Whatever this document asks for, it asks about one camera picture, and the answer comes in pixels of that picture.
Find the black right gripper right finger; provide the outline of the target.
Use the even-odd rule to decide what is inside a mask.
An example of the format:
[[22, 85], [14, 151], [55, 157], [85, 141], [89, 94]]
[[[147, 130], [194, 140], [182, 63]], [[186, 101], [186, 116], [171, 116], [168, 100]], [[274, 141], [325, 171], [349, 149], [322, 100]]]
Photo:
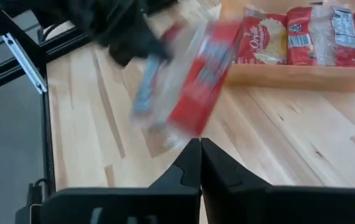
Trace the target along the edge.
[[355, 224], [355, 189], [272, 185], [201, 139], [209, 224]]

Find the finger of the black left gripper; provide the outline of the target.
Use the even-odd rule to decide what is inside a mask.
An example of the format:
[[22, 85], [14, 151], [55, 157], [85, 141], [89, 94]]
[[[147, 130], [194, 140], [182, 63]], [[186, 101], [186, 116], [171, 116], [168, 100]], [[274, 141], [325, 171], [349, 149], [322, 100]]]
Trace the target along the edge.
[[113, 40], [108, 46], [108, 53], [121, 67], [125, 67], [133, 58], [157, 56], [161, 60], [171, 60], [171, 53], [159, 38], [151, 31], [134, 31], [122, 35], [120, 40]]

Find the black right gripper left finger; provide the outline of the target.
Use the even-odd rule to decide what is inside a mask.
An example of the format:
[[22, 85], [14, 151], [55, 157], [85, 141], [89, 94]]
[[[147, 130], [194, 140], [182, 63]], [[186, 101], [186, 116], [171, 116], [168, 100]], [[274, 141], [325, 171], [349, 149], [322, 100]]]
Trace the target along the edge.
[[69, 188], [47, 199], [41, 224], [199, 224], [202, 148], [192, 139], [145, 188]]

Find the red popcorn bag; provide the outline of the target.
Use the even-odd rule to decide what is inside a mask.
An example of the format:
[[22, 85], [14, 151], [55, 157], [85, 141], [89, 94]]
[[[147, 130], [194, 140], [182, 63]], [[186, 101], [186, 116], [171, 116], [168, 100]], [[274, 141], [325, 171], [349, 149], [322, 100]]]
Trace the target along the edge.
[[244, 9], [242, 38], [238, 44], [237, 64], [284, 65], [287, 63], [287, 19]]
[[242, 33], [240, 21], [175, 23], [161, 36], [170, 61], [148, 57], [131, 118], [177, 148], [199, 137], [214, 109]]
[[355, 12], [338, 6], [295, 7], [286, 16], [290, 65], [355, 67]]

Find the orange wooden basket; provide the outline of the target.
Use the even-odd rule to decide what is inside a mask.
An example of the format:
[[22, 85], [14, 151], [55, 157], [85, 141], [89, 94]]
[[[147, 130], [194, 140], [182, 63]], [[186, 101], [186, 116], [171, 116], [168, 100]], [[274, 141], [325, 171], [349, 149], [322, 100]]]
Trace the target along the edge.
[[[324, 6], [341, 6], [355, 11], [355, 0], [224, 0], [219, 19], [240, 16], [244, 8], [283, 14], [298, 6], [322, 2]], [[307, 90], [355, 91], [355, 68], [295, 65], [234, 64], [229, 70], [230, 85], [269, 86]]]

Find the black aluminium table frame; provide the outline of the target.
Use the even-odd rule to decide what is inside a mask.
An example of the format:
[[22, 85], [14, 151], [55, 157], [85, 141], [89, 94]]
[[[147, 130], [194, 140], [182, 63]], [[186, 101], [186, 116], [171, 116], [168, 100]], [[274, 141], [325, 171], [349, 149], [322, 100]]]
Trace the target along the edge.
[[[12, 19], [0, 9], [0, 36], [10, 33], [22, 45], [37, 67], [40, 75], [48, 84], [47, 64], [90, 43], [90, 38], [83, 31], [73, 27], [50, 40], [35, 43]], [[0, 63], [0, 86], [26, 75], [15, 57]], [[50, 123], [50, 100], [48, 89], [42, 95], [42, 134], [44, 154], [45, 194], [55, 192], [54, 157]]]

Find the silver metal rail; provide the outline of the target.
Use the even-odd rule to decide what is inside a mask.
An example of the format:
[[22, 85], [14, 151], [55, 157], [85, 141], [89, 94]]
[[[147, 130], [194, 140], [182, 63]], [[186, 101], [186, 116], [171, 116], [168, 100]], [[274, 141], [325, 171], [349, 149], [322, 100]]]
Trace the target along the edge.
[[34, 85], [39, 94], [47, 92], [47, 85], [44, 79], [40, 75], [37, 67], [34, 65], [31, 58], [28, 56], [27, 52], [22, 48], [19, 41], [14, 38], [10, 33], [2, 35], [3, 41], [8, 46], [9, 50], [12, 52], [13, 56], [19, 62], [23, 71], [29, 77], [29, 80]]

